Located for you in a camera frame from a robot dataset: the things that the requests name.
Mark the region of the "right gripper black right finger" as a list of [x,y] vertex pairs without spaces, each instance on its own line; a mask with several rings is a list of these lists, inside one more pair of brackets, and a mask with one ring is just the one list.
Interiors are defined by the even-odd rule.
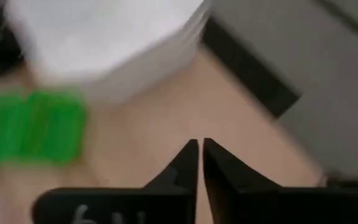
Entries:
[[214,224],[358,224],[358,183],[284,187],[211,138],[203,171]]

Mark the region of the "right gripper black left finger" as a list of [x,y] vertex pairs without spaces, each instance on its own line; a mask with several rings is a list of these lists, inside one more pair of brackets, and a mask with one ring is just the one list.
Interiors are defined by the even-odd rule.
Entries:
[[56,188],[33,203],[33,224],[195,224],[199,145],[190,139],[141,188]]

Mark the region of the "green plastic basket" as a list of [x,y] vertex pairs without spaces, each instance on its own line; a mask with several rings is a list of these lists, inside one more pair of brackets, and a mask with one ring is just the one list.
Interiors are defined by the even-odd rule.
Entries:
[[21,156],[32,162],[67,164],[81,150],[86,124],[86,108],[73,95],[36,91],[27,102],[28,126]]
[[24,96],[0,94],[0,163],[13,159],[20,148],[27,109]]

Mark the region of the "black aluminium table frame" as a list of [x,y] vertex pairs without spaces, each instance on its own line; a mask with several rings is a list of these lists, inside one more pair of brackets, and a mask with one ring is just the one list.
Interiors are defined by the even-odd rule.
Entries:
[[213,16],[207,20],[202,42],[273,117],[281,117],[299,100],[299,93]]

